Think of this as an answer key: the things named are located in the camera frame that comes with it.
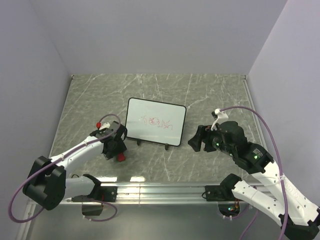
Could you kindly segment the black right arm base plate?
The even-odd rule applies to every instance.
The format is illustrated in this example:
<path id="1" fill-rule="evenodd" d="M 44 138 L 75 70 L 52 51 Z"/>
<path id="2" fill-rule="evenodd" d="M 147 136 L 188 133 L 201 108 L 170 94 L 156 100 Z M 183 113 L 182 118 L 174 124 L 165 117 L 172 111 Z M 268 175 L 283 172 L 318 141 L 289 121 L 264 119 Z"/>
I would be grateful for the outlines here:
<path id="1" fill-rule="evenodd" d="M 206 185 L 201 196 L 207 202 L 219 202 L 226 199 L 220 185 Z"/>

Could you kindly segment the small black-framed whiteboard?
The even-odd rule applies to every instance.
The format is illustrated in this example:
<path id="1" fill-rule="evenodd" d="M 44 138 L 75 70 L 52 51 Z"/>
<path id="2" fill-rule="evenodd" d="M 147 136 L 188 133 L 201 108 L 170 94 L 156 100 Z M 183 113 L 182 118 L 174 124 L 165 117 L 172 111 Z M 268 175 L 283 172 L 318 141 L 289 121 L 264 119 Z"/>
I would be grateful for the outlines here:
<path id="1" fill-rule="evenodd" d="M 131 97 L 125 121 L 127 137 L 178 147 L 186 113 L 184 105 Z"/>

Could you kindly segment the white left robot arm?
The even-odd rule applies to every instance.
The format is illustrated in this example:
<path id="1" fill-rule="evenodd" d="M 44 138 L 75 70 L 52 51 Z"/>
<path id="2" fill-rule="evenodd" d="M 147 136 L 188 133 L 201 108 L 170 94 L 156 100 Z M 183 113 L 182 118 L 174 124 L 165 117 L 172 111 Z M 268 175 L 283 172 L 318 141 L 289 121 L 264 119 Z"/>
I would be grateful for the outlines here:
<path id="1" fill-rule="evenodd" d="M 48 211 L 68 198 L 101 201 L 104 195 L 101 181 L 90 174 L 83 174 L 73 180 L 71 173 L 79 165 L 99 155 L 104 155 L 107 160 L 124 160 L 124 152 L 127 150 L 124 138 L 127 132 L 124 125 L 113 121 L 91 132 L 68 151 L 51 158 L 38 157 L 29 172 L 32 179 L 22 188 L 23 194 Z"/>

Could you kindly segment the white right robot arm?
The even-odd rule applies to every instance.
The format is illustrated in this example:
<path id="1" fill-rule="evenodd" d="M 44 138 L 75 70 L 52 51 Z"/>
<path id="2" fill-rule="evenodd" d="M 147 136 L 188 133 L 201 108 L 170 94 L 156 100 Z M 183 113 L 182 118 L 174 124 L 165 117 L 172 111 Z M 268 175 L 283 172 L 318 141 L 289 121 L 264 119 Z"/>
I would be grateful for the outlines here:
<path id="1" fill-rule="evenodd" d="M 272 197 L 255 189 L 241 177 L 231 173 L 220 183 L 226 200 L 233 198 L 252 205 L 273 219 L 290 240 L 313 240 L 320 232 L 320 208 L 305 197 L 284 175 L 261 145 L 247 140 L 244 130 L 235 121 L 215 127 L 199 125 L 188 141 L 195 152 L 220 151 L 232 157 L 235 164 L 258 180 Z"/>

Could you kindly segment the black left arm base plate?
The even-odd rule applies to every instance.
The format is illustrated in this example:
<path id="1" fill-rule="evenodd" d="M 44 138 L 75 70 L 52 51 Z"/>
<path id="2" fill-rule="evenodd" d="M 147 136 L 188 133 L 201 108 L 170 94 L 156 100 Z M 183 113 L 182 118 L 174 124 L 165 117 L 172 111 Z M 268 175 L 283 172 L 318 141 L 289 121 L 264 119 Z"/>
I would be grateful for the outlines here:
<path id="1" fill-rule="evenodd" d="M 71 198 L 72 202 L 110 202 L 113 203 L 117 198 L 117 186 L 98 186 L 94 187 L 89 195 L 79 195 Z"/>

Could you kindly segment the red and black eraser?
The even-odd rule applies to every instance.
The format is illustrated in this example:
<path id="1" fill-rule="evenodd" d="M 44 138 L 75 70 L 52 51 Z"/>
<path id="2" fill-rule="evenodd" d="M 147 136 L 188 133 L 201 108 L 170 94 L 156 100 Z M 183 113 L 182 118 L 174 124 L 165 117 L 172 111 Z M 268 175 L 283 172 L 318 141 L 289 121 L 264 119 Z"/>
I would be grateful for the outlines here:
<path id="1" fill-rule="evenodd" d="M 123 162 L 123 161 L 125 161 L 125 160 L 126 160 L 125 154 L 124 154 L 123 152 L 120 153 L 120 154 L 118 154 L 117 157 L 116 157 L 116 160 L 117 160 L 118 162 Z"/>

